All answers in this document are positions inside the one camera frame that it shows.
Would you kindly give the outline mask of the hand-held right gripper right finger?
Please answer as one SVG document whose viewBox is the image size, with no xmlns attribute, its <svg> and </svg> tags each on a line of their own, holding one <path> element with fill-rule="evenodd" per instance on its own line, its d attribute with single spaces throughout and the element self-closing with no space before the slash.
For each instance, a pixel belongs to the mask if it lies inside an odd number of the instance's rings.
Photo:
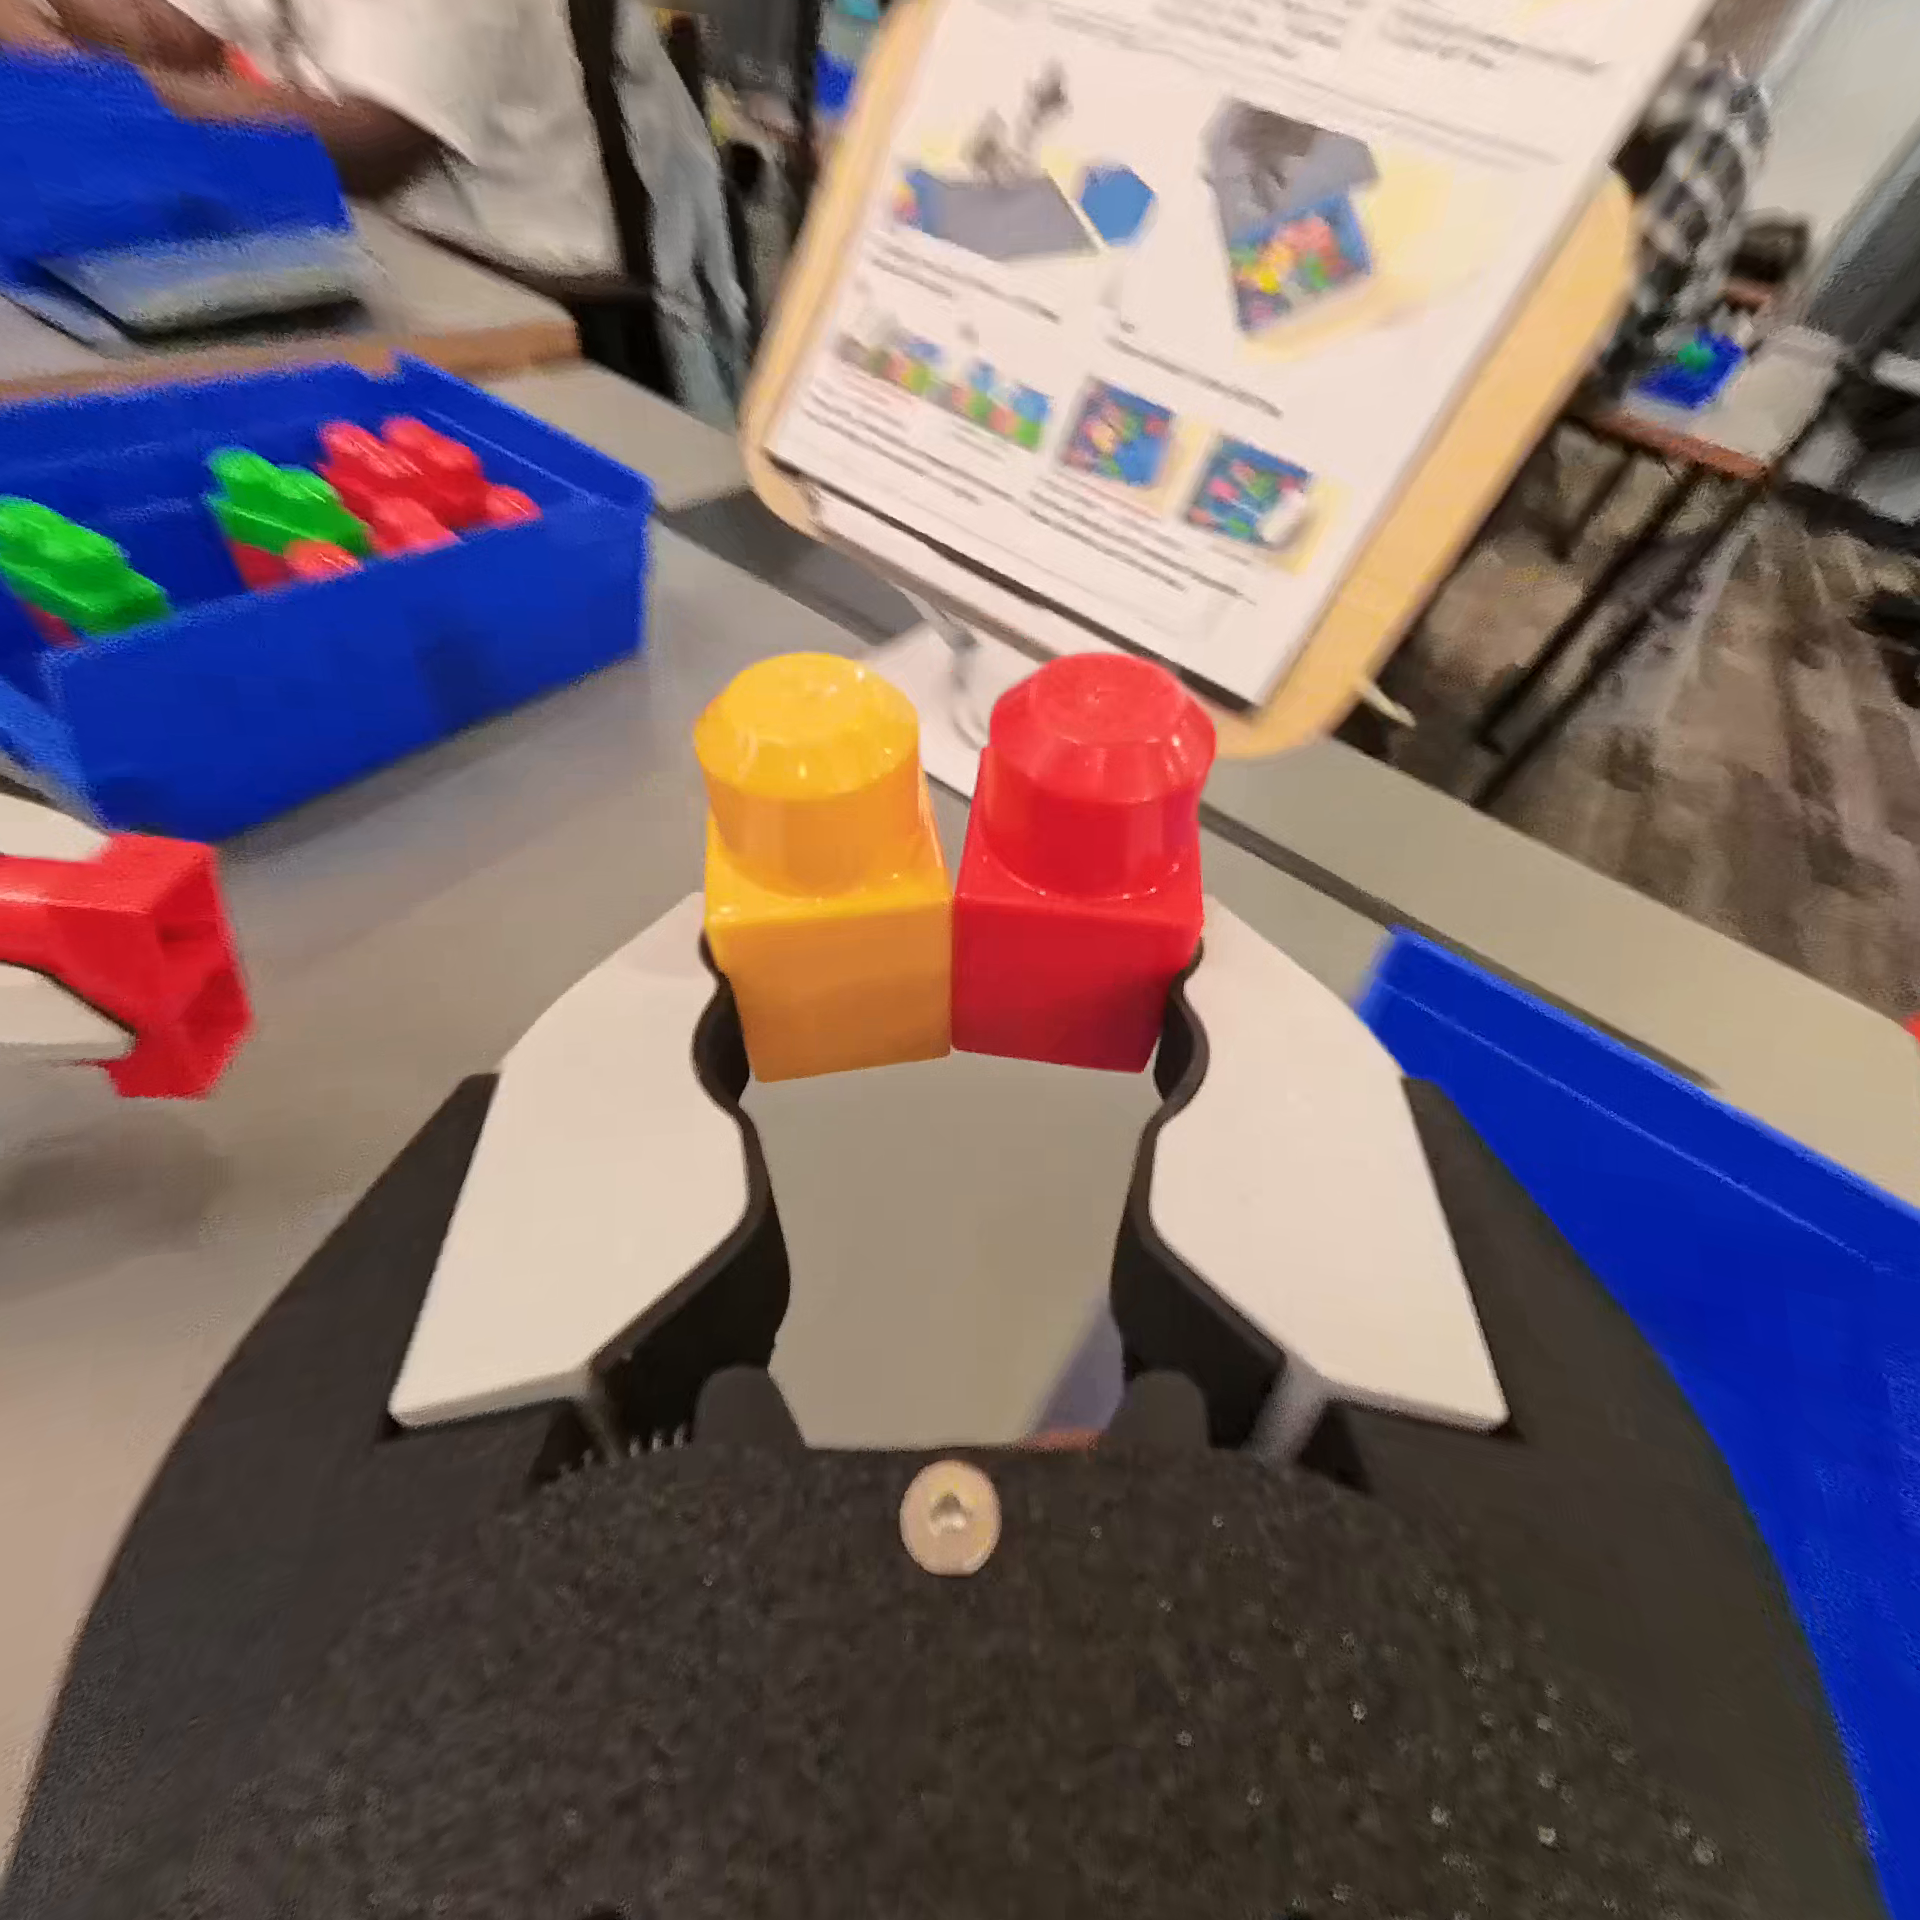
<svg viewBox="0 0 1920 1920">
<path fill-rule="evenodd" d="M 1354 1011 L 1205 901 L 1113 1245 L 1125 1383 L 1295 1459 L 1335 1409 L 1498 1433 L 1505 1394 L 1408 1084 Z"/>
</svg>

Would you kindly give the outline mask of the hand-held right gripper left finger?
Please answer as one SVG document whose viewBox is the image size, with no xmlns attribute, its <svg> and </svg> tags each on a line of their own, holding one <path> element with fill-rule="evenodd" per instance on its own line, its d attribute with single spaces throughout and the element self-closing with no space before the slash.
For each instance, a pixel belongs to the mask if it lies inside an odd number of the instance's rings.
<svg viewBox="0 0 1920 1920">
<path fill-rule="evenodd" d="M 765 1370 L 791 1270 L 730 988 L 685 895 L 521 1035 L 391 1388 L 397 1428 L 571 1411 L 594 1444 L 693 1433 Z"/>
</svg>

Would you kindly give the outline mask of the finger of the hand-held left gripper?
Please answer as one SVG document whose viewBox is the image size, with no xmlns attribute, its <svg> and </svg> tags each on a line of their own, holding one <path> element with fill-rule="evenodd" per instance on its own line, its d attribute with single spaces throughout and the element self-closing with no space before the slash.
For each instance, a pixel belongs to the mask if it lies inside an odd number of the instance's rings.
<svg viewBox="0 0 1920 1920">
<path fill-rule="evenodd" d="M 111 837 L 91 823 L 70 819 L 38 797 L 2 795 L 2 860 L 86 863 L 106 850 Z"/>
<path fill-rule="evenodd" d="M 111 1065 L 136 1044 L 56 979 L 32 966 L 2 964 L 2 1068 Z"/>
</svg>

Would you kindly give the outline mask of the red two-stud toy block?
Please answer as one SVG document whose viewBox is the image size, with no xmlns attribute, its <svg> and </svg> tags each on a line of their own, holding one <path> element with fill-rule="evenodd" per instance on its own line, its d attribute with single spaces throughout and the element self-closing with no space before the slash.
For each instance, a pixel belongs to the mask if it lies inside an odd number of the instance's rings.
<svg viewBox="0 0 1920 1920">
<path fill-rule="evenodd" d="M 134 1034 L 97 1065 L 118 1097 L 198 1099 L 250 1030 L 217 854 L 110 831 L 86 863 L 2 860 L 2 962 L 48 973 Z"/>
</svg>

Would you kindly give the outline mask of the yellow single-stud toy block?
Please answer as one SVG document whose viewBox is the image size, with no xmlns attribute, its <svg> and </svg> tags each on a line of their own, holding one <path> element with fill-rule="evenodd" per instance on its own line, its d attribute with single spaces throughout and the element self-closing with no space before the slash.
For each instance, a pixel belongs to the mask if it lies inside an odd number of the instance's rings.
<svg viewBox="0 0 1920 1920">
<path fill-rule="evenodd" d="M 912 701 L 865 665 L 738 671 L 693 729 L 703 939 L 760 1084 L 951 1049 L 953 884 Z"/>
</svg>

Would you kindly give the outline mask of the red single-stud toy block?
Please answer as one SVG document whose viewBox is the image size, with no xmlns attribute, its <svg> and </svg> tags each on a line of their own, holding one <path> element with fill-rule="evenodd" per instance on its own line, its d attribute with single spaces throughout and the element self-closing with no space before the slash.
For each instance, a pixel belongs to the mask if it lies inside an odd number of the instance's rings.
<svg viewBox="0 0 1920 1920">
<path fill-rule="evenodd" d="M 992 709 L 951 905 L 951 1044 L 1141 1071 L 1205 925 L 1209 714 L 1163 668 L 1064 655 Z"/>
</svg>

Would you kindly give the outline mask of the blue plastic bin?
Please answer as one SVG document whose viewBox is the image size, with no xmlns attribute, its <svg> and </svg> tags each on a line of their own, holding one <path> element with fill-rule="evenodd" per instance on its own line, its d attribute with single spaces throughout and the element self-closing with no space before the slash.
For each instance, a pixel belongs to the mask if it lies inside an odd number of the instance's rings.
<svg viewBox="0 0 1920 1920">
<path fill-rule="evenodd" d="M 413 419 L 539 516 L 327 583 L 241 586 L 207 460 Z M 56 646 L 5 595 L 2 747 L 94 823 L 217 843 L 635 655 L 654 482 L 401 356 L 11 399 L 5 497 L 114 539 L 168 620 Z"/>
<path fill-rule="evenodd" d="M 1358 1012 L 1686 1393 L 1811 1645 L 1887 1913 L 1917 1915 L 1915 1207 L 1418 932 Z"/>
<path fill-rule="evenodd" d="M 7 305 L 121 354 L 335 321 L 368 274 L 313 134 L 179 117 L 123 61 L 5 51 Z"/>
</svg>

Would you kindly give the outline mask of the cluster of assembled block bridges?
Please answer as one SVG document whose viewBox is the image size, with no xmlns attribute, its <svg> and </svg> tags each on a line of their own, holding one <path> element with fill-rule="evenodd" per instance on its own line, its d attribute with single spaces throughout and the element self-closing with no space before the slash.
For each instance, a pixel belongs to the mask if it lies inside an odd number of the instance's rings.
<svg viewBox="0 0 1920 1920">
<path fill-rule="evenodd" d="M 541 514 L 535 497 L 417 419 L 325 420 L 313 463 L 214 447 L 178 497 L 97 497 L 89 516 L 5 497 L 5 595 L 46 644 L 77 649 L 234 593 L 321 586 Z"/>
</svg>

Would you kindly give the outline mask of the grey desk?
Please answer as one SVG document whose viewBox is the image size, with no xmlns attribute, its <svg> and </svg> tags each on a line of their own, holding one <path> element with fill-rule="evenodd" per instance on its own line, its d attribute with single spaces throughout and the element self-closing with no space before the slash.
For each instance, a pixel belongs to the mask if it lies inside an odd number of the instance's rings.
<svg viewBox="0 0 1920 1920">
<path fill-rule="evenodd" d="M 907 612 L 721 507 L 730 443 L 590 369 L 490 390 L 646 474 L 646 655 L 226 852 L 255 1034 L 206 1103 L 5 1093 L 5 1852 L 66 1652 L 232 1346 L 467 1071 L 698 877 L 688 731 L 763 642 Z M 1718 932 L 1323 740 L 1226 764 L 1209 887 L 1351 997 L 1417 925 L 1915 1202 L 1915 1046 Z M 1113 1409 L 1113 1219 L 1145 1086 L 959 1058 L 752 1111 L 795 1263 L 774 1356 L 809 1437 L 1000 1443 Z"/>
</svg>

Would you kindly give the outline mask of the wood-edged grey table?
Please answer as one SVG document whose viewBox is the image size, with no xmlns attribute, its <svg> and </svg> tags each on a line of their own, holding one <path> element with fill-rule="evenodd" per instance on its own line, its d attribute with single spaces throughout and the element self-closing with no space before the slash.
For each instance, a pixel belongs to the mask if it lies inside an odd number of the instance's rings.
<svg viewBox="0 0 1920 1920">
<path fill-rule="evenodd" d="M 562 305 L 407 230 L 375 207 L 351 206 L 351 221 L 371 260 L 360 321 L 280 338 L 97 354 L 5 305 L 2 399 L 331 363 L 381 370 L 397 356 L 489 381 L 568 365 L 582 356 L 578 329 Z"/>
</svg>

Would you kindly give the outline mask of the denim jacket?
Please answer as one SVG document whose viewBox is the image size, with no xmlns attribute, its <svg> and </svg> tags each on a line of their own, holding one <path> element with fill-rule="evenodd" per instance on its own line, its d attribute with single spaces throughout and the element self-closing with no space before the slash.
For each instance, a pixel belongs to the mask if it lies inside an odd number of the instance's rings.
<svg viewBox="0 0 1920 1920">
<path fill-rule="evenodd" d="M 677 397 L 707 426 L 730 426 L 746 370 L 749 306 L 720 155 L 650 6 L 615 5 L 613 81 L 624 151 L 646 199 L 646 260 Z"/>
</svg>

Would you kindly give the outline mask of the printed instruction sheet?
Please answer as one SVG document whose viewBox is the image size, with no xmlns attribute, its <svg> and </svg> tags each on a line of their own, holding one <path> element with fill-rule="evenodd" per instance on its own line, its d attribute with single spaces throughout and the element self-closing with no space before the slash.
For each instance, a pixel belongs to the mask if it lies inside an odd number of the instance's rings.
<svg viewBox="0 0 1920 1920">
<path fill-rule="evenodd" d="M 955 618 L 1261 706 L 1706 5 L 897 5 L 760 491 Z"/>
</svg>

